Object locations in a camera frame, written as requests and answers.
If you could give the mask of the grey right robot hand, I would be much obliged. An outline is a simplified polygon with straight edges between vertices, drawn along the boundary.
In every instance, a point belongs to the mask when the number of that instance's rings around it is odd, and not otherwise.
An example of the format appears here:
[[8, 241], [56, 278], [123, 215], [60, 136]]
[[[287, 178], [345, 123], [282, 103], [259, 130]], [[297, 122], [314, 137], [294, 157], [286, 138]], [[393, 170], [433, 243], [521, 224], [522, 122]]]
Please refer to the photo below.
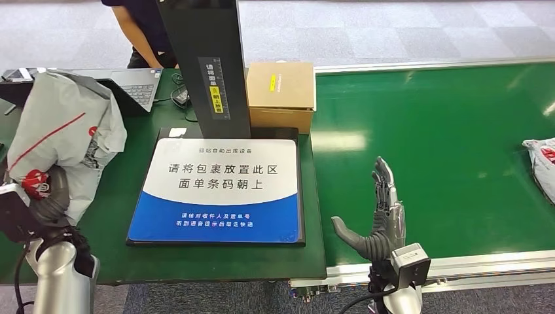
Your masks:
[[331, 218], [335, 234], [359, 256], [371, 262], [390, 258], [391, 252], [405, 246], [404, 205], [398, 198], [394, 174], [389, 164], [377, 157], [372, 172], [376, 206], [369, 235], [350, 230], [339, 216]]

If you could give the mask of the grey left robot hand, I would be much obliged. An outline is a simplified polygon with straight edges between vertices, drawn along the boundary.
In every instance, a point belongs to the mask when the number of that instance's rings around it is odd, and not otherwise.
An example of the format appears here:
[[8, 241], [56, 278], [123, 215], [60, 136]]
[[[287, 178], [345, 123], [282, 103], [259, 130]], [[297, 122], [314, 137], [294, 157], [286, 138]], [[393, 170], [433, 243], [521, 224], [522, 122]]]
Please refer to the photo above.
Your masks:
[[52, 166], [46, 172], [46, 181], [31, 190], [35, 193], [29, 210], [42, 225], [63, 228], [69, 226], [66, 211], [69, 208], [69, 184], [65, 171]]

